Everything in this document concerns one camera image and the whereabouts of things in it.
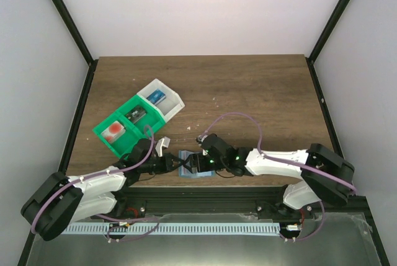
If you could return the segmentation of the blue leather card holder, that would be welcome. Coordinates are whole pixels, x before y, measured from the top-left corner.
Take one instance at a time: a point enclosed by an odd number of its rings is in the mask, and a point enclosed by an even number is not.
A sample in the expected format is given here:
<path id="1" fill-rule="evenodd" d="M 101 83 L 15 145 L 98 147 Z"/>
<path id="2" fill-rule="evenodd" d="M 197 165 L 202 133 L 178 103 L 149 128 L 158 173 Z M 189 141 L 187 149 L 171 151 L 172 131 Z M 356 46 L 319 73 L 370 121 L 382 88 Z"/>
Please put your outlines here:
<path id="1" fill-rule="evenodd" d="M 180 166 L 179 168 L 179 177 L 182 178 L 187 178 L 187 179 L 199 179 L 199 178 L 204 178 L 204 177 L 213 177 L 215 176 L 214 171 L 206 171 L 206 172 L 198 172 L 194 170 L 193 173 L 189 171 L 186 166 L 190 167 L 190 162 L 187 159 L 190 154 L 193 154 L 194 152 L 188 151 L 188 150 L 179 150 L 179 158 L 182 160 L 187 160 L 187 162 L 183 165 Z"/>

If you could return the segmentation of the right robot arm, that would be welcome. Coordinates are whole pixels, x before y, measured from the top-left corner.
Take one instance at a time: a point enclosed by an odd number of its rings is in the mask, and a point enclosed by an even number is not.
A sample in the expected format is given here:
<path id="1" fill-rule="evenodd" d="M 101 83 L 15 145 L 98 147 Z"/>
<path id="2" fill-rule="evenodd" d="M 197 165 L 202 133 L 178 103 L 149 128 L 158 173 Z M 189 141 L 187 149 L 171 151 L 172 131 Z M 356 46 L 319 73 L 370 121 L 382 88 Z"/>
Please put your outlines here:
<path id="1" fill-rule="evenodd" d="M 282 204 L 291 210 L 316 202 L 345 206 L 357 191 L 354 166 L 318 143 L 308 149 L 271 152 L 234 148 L 216 134 L 198 138 L 197 142 L 202 152 L 188 155 L 183 164 L 193 174 L 224 170 L 236 177 L 278 175 L 298 179 L 282 195 Z"/>

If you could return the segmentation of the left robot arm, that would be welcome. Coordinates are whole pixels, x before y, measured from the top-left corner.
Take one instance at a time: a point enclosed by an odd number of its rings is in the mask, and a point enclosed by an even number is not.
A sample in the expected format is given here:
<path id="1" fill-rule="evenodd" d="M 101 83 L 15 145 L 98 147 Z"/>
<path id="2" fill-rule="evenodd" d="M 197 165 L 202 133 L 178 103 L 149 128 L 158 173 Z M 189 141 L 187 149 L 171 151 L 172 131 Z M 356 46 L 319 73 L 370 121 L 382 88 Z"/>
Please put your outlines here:
<path id="1" fill-rule="evenodd" d="M 95 215 L 120 215 L 126 207 L 124 191 L 142 174 L 166 174 L 182 159 L 165 153 L 168 137 L 157 142 L 140 139 L 130 153 L 108 168 L 80 176 L 55 172 L 21 208 L 21 215 L 43 240 L 58 237 L 70 224 Z"/>

